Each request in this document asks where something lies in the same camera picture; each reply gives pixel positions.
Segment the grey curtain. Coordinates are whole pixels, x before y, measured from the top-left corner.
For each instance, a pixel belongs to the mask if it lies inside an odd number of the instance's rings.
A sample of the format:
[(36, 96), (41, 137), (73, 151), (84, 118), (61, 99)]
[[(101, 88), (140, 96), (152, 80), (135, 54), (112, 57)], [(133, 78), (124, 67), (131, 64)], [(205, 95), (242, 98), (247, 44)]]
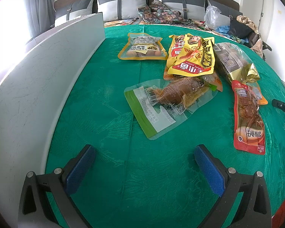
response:
[(31, 37), (35, 38), (54, 25), (54, 0), (25, 0)]

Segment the orange chicken wing pack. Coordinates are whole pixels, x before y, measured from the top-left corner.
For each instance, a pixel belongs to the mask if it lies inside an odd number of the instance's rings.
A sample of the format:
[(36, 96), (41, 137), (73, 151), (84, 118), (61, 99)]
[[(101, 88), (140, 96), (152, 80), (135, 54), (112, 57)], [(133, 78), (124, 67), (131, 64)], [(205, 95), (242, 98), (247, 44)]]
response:
[(250, 87), (250, 89), (253, 91), (255, 96), (257, 97), (257, 101), (259, 105), (267, 105), (268, 101), (267, 99), (262, 95), (260, 86), (257, 82), (248, 82), (247, 85)]

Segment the black bag on sofa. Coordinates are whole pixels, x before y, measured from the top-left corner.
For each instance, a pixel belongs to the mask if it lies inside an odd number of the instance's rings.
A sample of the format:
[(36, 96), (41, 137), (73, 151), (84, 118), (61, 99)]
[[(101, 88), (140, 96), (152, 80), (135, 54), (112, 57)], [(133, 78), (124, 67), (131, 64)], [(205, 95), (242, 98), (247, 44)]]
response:
[(265, 49), (272, 51), (272, 48), (262, 40), (256, 24), (244, 15), (238, 15), (231, 20), (228, 34), (247, 40), (248, 42), (245, 42), (244, 45), (255, 51), (261, 53)]

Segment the grey cushion middle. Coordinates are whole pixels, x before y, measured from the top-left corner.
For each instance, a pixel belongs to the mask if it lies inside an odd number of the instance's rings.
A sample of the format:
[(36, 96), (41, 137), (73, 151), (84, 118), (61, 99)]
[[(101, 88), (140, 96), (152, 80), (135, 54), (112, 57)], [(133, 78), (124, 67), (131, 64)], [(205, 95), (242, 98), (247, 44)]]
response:
[(147, 5), (147, 0), (97, 0), (97, 3), (103, 21), (111, 22), (138, 17), (138, 8)]

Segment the gold walnut snack bag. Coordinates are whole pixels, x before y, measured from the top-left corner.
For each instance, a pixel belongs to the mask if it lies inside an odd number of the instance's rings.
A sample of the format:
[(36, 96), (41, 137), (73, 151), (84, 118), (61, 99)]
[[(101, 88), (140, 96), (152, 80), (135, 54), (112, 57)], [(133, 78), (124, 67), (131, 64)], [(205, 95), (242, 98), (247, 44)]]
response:
[(232, 83), (237, 80), (243, 84), (260, 80), (259, 73), (248, 55), (238, 46), (231, 43), (216, 43), (213, 46), (215, 70)]

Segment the green tablecloth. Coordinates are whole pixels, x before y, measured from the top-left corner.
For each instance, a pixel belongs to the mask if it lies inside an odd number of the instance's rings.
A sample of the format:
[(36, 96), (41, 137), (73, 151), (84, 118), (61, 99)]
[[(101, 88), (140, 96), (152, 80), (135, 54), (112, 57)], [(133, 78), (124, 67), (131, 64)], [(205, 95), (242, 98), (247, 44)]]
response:
[(209, 91), (202, 106), (174, 113), (151, 105), (146, 89), (166, 86), (165, 61), (121, 60), (129, 33), (162, 39), (189, 29), (130, 25), (105, 29), (105, 41), (87, 63), (60, 115), (46, 171), (64, 166), (86, 145), (97, 151), (73, 200), (93, 227), (197, 227), (217, 200), (193, 158), (204, 144), (227, 167), (261, 171), (272, 211), (285, 199), (285, 113), (262, 105), (265, 154), (234, 148), (234, 93)]

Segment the clear plastic bag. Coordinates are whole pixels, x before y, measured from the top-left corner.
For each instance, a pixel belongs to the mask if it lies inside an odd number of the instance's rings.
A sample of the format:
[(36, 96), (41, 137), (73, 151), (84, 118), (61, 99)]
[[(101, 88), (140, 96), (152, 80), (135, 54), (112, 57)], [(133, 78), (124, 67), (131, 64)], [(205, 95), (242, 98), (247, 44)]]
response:
[(207, 6), (204, 15), (204, 22), (206, 26), (210, 29), (217, 29), (220, 26), (218, 21), (220, 14), (221, 10), (216, 6)]

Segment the white cardboard box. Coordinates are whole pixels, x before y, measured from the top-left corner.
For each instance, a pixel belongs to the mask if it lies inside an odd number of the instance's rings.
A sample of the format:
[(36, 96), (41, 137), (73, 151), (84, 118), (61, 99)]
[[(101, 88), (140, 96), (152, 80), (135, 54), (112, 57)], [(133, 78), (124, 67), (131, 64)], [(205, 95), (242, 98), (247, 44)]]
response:
[(103, 16), (90, 14), (54, 29), (0, 83), (0, 213), (17, 227), (29, 171), (45, 172), (65, 102), (105, 40)]

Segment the yellow egg snack pouch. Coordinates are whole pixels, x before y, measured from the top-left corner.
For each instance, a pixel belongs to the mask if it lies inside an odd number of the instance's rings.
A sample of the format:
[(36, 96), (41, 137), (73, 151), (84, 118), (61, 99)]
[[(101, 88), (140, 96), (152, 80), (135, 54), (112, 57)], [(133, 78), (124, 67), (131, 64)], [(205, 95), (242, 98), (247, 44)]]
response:
[(168, 54), (162, 38), (147, 33), (128, 33), (127, 44), (119, 52), (121, 60), (166, 60)]

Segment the clear green chicken leg pack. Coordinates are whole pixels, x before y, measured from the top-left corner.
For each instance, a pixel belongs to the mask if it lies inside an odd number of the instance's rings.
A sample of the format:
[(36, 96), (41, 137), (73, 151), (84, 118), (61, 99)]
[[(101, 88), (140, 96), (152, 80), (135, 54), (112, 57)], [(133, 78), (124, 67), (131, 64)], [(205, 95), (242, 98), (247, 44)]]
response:
[(153, 79), (124, 90), (124, 96), (147, 139), (155, 140), (211, 101), (218, 90), (197, 77)]

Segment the yellow chicken feet snack bag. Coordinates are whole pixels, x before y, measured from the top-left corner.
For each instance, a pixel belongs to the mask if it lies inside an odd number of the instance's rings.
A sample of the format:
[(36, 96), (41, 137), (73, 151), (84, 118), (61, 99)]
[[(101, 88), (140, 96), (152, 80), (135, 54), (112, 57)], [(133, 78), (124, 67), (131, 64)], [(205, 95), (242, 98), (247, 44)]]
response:
[(176, 63), (168, 67), (168, 74), (181, 75), (183, 77), (198, 77), (214, 72), (215, 56), (213, 46), (215, 38), (202, 38), (184, 34), (184, 46)]

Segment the orange tofu snack pack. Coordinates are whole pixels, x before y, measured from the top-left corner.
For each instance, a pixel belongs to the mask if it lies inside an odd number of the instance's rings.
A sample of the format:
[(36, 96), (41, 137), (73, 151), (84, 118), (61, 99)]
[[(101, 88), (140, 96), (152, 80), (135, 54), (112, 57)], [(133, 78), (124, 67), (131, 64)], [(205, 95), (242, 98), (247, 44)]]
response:
[[(166, 66), (164, 69), (164, 74), (163, 74), (163, 79), (165, 79), (165, 80), (174, 80), (174, 79), (178, 79), (178, 78), (183, 78), (183, 76), (181, 76), (181, 75), (172, 75), (172, 74), (168, 74), (167, 72), (168, 72), (168, 67)], [(206, 81), (207, 83), (209, 83), (213, 86), (215, 86), (218, 91), (220, 91), (220, 92), (223, 91), (222, 82), (221, 82), (220, 78), (218, 77), (218, 75), (215, 71), (209, 75), (198, 76), (198, 78)]]

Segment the red spicy fish snack pack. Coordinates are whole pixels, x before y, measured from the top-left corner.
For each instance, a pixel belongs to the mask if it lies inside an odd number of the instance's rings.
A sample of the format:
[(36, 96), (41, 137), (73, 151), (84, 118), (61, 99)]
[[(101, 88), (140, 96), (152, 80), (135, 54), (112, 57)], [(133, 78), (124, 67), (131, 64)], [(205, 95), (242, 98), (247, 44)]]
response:
[(265, 125), (259, 114), (258, 98), (252, 88), (232, 81), (234, 92), (234, 147), (237, 150), (264, 155)]

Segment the grey cushion right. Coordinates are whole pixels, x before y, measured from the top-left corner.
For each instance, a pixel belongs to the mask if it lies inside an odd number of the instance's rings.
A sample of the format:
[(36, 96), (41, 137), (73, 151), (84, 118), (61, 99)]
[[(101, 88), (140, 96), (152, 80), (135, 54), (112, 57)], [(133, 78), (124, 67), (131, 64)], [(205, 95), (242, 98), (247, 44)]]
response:
[(203, 21), (206, 0), (159, 0), (169, 9), (179, 11), (186, 20)]

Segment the floral dark blanket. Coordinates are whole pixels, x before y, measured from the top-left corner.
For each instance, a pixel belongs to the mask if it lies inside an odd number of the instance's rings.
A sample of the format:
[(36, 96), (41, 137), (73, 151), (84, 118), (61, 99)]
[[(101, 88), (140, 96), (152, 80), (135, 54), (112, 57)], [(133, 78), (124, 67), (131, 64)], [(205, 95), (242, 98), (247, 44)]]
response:
[(179, 24), (183, 19), (179, 11), (171, 10), (159, 0), (154, 0), (149, 6), (138, 7), (137, 12), (148, 24)]

